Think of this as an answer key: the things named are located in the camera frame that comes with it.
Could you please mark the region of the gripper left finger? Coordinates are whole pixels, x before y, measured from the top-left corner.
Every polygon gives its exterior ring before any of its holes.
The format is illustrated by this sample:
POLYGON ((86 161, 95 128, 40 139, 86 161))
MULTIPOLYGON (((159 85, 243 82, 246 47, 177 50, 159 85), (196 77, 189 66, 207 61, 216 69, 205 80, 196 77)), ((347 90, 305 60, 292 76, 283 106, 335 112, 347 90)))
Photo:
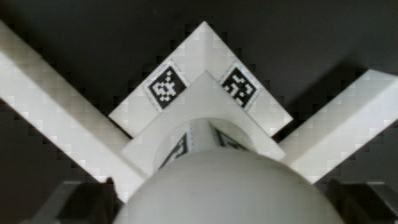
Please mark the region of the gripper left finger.
POLYGON ((111 179, 95 183, 65 181, 19 224, 111 224, 120 207, 111 179))

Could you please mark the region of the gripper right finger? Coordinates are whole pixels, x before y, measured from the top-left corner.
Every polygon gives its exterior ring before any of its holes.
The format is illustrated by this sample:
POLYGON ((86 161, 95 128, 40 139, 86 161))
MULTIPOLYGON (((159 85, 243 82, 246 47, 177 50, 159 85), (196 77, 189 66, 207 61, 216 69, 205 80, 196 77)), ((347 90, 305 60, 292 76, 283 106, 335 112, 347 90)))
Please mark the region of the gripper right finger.
POLYGON ((398 224, 398 193, 383 182, 328 182, 326 198, 346 224, 398 224))

